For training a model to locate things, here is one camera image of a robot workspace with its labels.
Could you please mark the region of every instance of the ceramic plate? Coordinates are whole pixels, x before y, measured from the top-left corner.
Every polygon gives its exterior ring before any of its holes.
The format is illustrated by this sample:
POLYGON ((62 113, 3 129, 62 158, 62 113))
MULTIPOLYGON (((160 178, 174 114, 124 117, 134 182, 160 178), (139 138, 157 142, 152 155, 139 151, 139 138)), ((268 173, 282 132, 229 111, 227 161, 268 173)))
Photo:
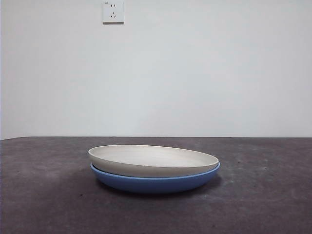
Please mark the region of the ceramic plate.
POLYGON ((197 175, 142 178, 103 172, 95 168, 91 163, 91 169, 102 183, 115 189, 143 194, 176 193, 197 188, 208 182, 216 174, 219 167, 220 163, 214 169, 197 175))
POLYGON ((176 177, 206 172, 218 159, 205 153, 150 145, 108 145, 89 150, 101 171, 134 177, 176 177))

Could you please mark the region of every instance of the white bowl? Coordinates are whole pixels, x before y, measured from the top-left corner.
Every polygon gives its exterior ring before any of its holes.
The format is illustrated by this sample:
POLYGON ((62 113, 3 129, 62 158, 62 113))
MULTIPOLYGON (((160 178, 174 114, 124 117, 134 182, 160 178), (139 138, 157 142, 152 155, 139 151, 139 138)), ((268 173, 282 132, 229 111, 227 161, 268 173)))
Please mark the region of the white bowl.
POLYGON ((107 145, 89 150, 93 165, 108 173, 133 177, 189 176, 215 168, 219 160, 205 153, 150 145, 107 145))

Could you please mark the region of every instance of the power outlet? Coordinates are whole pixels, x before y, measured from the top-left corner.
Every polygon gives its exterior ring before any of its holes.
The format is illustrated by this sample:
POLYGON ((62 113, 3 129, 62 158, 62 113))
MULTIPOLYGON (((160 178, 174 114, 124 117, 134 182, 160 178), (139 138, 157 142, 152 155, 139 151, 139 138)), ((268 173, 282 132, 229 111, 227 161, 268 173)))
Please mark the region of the power outlet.
POLYGON ((124 23, 124 2, 120 0, 103 1, 103 23, 124 23))

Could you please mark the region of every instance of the wall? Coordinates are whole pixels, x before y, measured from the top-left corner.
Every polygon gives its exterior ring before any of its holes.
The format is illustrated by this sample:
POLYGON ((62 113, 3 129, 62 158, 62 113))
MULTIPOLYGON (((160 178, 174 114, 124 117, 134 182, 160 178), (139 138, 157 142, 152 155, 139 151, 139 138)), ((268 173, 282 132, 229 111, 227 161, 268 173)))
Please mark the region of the wall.
POLYGON ((312 137, 312 1, 1 1, 1 138, 312 137))

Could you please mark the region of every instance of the gray countertop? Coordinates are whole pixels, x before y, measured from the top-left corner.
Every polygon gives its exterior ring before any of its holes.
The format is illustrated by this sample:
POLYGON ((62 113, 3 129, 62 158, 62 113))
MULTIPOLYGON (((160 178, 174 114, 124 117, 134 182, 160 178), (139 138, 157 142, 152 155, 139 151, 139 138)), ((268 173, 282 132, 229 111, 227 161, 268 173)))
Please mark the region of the gray countertop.
POLYGON ((312 138, 23 137, 1 141, 2 234, 307 234, 312 138), (109 188, 88 149, 145 144, 219 158, 206 185, 169 195, 109 188))

